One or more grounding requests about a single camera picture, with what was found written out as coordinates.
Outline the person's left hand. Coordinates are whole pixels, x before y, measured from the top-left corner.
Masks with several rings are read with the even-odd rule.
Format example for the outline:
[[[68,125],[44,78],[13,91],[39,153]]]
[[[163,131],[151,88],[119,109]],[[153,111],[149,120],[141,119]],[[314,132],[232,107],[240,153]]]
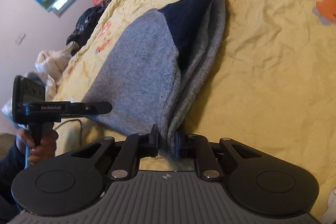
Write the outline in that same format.
[[[18,129],[16,133],[15,144],[18,150],[25,154],[26,147],[29,147],[30,156],[29,162],[30,164],[37,164],[41,161],[51,159],[55,156],[56,152],[56,141],[59,137],[59,134],[52,130],[46,136],[41,138],[41,144],[36,145],[34,143],[33,137],[30,132],[25,129]]]

